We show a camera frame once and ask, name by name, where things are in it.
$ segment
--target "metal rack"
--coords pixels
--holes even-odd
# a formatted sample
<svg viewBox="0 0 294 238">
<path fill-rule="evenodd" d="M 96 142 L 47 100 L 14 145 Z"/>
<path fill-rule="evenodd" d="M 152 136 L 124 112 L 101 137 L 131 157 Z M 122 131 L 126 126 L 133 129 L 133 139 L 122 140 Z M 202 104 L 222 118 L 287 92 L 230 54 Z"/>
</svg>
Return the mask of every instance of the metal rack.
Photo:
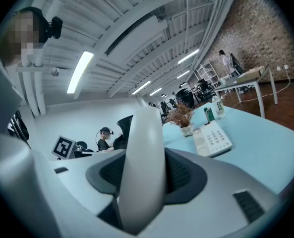
<svg viewBox="0 0 294 238">
<path fill-rule="evenodd" d="M 204 65 L 200 64 L 200 68 L 197 69 L 196 72 L 198 73 L 201 79 L 204 79 L 207 82 L 211 83 L 211 86 L 213 88 L 216 88 L 219 85 L 219 83 L 221 84 L 221 79 L 214 70 L 210 61 Z"/>
</svg>

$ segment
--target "white shirt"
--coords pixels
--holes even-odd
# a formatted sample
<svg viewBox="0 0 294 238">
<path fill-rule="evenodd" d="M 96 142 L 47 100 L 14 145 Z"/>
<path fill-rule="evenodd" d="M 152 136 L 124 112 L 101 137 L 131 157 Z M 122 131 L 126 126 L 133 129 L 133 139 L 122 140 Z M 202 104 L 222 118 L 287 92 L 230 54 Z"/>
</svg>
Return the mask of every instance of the white shirt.
<svg viewBox="0 0 294 238">
<path fill-rule="evenodd" d="M 228 66 L 231 73 L 233 73 L 235 71 L 235 69 L 233 67 L 231 67 L 231 60 L 229 57 L 223 56 L 223 64 Z"/>
</svg>

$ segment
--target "cardboard box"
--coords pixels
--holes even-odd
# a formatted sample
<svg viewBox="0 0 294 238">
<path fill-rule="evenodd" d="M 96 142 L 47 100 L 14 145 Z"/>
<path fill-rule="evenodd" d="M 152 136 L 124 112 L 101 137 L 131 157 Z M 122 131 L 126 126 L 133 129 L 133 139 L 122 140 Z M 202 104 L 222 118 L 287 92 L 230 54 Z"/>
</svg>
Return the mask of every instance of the cardboard box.
<svg viewBox="0 0 294 238">
<path fill-rule="evenodd" d="M 262 73 L 265 71 L 264 66 L 256 67 L 254 69 L 250 69 L 249 71 L 243 73 L 239 76 L 239 78 L 236 80 L 237 83 L 243 83 L 246 81 L 250 81 L 253 79 L 259 78 Z"/>
</svg>

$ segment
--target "potted plant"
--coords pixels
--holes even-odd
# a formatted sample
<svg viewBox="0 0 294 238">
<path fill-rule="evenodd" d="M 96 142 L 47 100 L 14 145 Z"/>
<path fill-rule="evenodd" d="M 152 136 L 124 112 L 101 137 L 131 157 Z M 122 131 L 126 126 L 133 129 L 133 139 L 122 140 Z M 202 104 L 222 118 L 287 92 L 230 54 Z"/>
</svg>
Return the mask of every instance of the potted plant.
<svg viewBox="0 0 294 238">
<path fill-rule="evenodd" d="M 191 118 L 194 114 L 193 110 L 180 101 L 177 103 L 176 106 L 177 109 L 169 113 L 168 122 L 178 125 L 183 136 L 186 137 L 193 135 L 191 123 Z"/>
</svg>

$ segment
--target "water bottle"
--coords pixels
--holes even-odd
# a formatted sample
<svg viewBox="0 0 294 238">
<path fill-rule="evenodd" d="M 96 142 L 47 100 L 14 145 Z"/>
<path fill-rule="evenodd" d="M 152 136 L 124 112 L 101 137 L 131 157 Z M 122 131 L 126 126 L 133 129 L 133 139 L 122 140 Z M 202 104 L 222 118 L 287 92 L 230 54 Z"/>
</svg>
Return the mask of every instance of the water bottle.
<svg viewBox="0 0 294 238">
<path fill-rule="evenodd" d="M 218 118 L 223 118 L 225 116 L 223 102 L 217 95 L 213 96 L 212 103 Z"/>
</svg>

